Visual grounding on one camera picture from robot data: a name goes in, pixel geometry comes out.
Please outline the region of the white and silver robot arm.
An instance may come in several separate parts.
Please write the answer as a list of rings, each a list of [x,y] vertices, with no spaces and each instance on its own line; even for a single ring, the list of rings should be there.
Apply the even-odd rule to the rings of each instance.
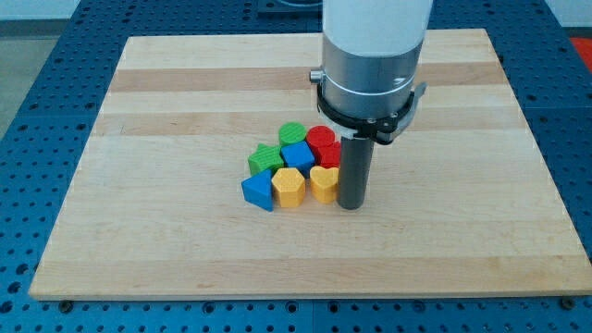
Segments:
[[[432,0],[324,0],[318,106],[361,120],[395,115],[413,87]]]

